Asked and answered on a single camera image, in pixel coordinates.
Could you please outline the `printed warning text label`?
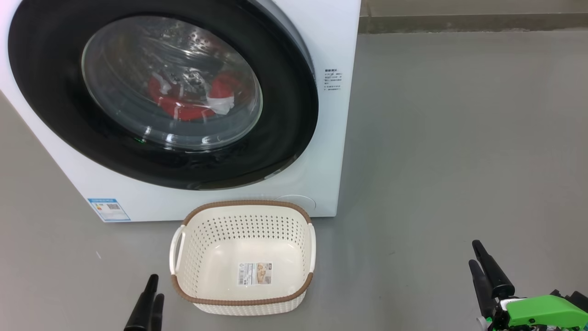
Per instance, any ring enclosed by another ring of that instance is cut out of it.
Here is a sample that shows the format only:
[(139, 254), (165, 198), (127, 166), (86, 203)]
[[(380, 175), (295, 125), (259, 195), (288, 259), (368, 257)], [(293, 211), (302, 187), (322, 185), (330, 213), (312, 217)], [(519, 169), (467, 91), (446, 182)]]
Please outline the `printed warning text label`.
[(344, 81), (344, 73), (338, 69), (326, 69), (323, 76), (324, 91), (339, 91)]

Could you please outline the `blue energy label sticker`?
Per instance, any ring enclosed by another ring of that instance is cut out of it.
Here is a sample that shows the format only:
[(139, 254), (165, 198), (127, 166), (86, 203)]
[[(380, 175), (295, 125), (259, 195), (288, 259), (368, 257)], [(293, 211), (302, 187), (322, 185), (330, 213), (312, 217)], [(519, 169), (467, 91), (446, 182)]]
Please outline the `blue energy label sticker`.
[(131, 218), (116, 199), (87, 199), (104, 222), (130, 222)]

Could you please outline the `round drain filter cover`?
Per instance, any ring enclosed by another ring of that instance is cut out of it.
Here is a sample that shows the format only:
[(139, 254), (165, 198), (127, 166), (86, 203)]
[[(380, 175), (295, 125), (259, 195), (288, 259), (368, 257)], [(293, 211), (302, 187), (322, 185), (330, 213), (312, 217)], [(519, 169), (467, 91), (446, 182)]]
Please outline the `round drain filter cover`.
[(309, 215), (312, 214), (317, 207), (317, 203), (313, 199), (299, 194), (282, 195), (274, 199), (274, 201), (288, 202), (300, 206)]

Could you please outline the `cream perforated basket brown rim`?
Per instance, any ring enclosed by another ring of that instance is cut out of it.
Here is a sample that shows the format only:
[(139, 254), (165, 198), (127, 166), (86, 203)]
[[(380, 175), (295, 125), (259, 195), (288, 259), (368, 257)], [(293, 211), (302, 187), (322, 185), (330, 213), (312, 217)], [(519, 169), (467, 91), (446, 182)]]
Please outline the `cream perforated basket brown rim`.
[[(203, 205), (175, 231), (172, 285), (209, 314), (285, 314), (305, 298), (317, 261), (317, 236), (300, 206), (269, 200)], [(239, 263), (273, 263), (271, 285), (237, 285)]]

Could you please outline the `red garment with white trim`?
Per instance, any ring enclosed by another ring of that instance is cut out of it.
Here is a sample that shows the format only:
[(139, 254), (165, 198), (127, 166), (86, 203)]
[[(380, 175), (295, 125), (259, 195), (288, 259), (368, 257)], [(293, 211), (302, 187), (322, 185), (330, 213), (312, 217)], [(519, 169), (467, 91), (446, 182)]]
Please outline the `red garment with white trim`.
[(243, 89), (243, 82), (225, 71), (214, 77), (203, 88), (189, 91), (188, 83), (173, 82), (162, 74), (152, 73), (148, 92), (152, 100), (174, 120), (193, 121), (227, 115), (235, 106), (235, 99)]

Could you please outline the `printed product label sticker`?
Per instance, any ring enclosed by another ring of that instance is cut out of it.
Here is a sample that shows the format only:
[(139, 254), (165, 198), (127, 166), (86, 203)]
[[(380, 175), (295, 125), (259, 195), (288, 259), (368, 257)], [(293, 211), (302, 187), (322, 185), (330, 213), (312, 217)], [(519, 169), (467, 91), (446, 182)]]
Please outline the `printed product label sticker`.
[(239, 263), (237, 285), (271, 285), (273, 263)]

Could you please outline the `glass washing machine door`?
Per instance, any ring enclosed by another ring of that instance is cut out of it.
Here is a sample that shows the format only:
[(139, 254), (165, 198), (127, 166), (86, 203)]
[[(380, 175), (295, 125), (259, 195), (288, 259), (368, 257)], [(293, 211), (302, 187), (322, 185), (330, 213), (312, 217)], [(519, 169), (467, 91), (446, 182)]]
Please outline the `glass washing machine door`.
[[(68, 147), (155, 186), (222, 190), (288, 167), (317, 127), (311, 55), (272, 0), (4, 0), (7, 61), (32, 113)], [(152, 73), (189, 91), (231, 71), (229, 114), (178, 121)]]

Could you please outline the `grey wall baseboard strip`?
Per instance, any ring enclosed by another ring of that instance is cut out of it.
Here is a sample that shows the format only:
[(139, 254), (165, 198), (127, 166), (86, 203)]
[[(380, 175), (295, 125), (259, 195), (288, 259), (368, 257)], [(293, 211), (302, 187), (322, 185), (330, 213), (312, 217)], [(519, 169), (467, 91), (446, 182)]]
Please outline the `grey wall baseboard strip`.
[(588, 31), (588, 13), (365, 16), (359, 34)]

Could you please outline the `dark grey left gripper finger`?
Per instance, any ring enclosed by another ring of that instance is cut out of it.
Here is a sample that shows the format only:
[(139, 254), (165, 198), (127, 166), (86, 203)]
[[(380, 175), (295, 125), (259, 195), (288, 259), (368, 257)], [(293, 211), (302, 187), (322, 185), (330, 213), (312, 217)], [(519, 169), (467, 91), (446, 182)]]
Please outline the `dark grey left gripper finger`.
[(162, 331), (164, 295), (156, 295), (150, 315), (148, 331)]
[(145, 285), (145, 289), (139, 295), (124, 331), (148, 331), (158, 283), (159, 276), (152, 274)]

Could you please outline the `white front-load washing machine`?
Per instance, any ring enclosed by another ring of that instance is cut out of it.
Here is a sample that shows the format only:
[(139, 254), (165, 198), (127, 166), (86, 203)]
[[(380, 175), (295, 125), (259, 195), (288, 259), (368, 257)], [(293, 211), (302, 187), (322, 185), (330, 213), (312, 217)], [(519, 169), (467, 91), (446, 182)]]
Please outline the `white front-load washing machine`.
[[(68, 147), (32, 113), (27, 101), (16, 88), (7, 58), (8, 15), (4, 12), (4, 0), (0, 0), (0, 92), (87, 203), (87, 199), (116, 199), (131, 218), (131, 222), (176, 221), (207, 203), (231, 200), (274, 201), (277, 197), (288, 194), (299, 194), (313, 199), (317, 206), (310, 214), (312, 217), (335, 216), (344, 160), (361, 0), (272, 1), (294, 23), (311, 55), (318, 91), (319, 115), (311, 141), (300, 157), (260, 182), (222, 190), (180, 190), (155, 186), (112, 172)], [(341, 90), (323, 90), (326, 69), (338, 69), (344, 73)]]

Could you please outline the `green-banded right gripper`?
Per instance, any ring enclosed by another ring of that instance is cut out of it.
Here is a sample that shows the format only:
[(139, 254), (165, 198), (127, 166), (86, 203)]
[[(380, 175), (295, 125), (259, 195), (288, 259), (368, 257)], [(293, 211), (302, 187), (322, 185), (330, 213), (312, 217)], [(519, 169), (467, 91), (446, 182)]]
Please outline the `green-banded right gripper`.
[[(477, 261), (469, 260), (469, 268), (482, 315), (480, 331), (588, 331), (588, 314), (561, 297), (511, 297), (515, 287), (494, 257), (479, 240), (472, 247)], [(494, 299), (502, 300), (496, 304)]]

